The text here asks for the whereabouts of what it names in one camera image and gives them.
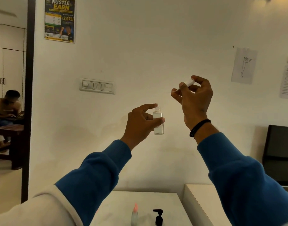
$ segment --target black wristband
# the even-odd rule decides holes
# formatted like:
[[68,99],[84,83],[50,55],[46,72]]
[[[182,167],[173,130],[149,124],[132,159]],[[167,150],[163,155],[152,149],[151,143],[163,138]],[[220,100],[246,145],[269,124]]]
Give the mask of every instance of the black wristband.
[[197,133],[197,131],[198,131],[205,123],[208,123],[208,122],[211,123],[210,120],[205,119],[205,120],[199,122],[197,125],[195,125],[194,128],[193,128],[193,129],[191,130],[191,132],[190,132],[190,137],[194,138],[194,135]]

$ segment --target laptop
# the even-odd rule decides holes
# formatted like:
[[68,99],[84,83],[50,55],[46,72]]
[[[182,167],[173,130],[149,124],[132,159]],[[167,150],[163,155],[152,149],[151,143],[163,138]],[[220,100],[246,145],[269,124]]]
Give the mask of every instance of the laptop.
[[7,118],[3,118],[5,120],[9,120],[9,121],[18,121],[18,120],[23,120],[25,118],[25,111],[21,111],[16,117],[7,117]]

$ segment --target drawing of person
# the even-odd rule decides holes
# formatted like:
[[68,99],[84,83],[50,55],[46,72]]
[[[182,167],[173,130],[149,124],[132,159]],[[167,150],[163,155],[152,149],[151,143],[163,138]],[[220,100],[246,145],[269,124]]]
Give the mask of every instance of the drawing of person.
[[249,59],[249,58],[247,58],[247,57],[244,57],[244,58],[243,58],[241,78],[243,78],[243,72],[244,72],[244,70],[245,70],[245,65],[246,65],[247,63],[249,63],[250,61],[252,61],[252,59]]

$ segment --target blue sleeve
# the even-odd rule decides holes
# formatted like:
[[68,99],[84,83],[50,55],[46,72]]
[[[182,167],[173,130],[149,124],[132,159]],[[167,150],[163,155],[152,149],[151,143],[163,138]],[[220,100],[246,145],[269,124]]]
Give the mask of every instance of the blue sleeve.
[[223,133],[204,139],[198,151],[232,225],[281,226],[288,222],[288,193]]
[[89,154],[78,169],[56,182],[84,226],[90,225],[101,202],[117,185],[119,173],[130,158],[130,148],[121,140],[115,140],[103,152]]

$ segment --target switch board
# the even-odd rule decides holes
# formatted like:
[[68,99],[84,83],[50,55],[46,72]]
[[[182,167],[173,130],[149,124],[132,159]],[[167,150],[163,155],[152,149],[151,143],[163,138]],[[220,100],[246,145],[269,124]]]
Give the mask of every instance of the switch board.
[[80,80],[79,90],[97,92],[97,93],[115,94],[116,83],[82,78]]

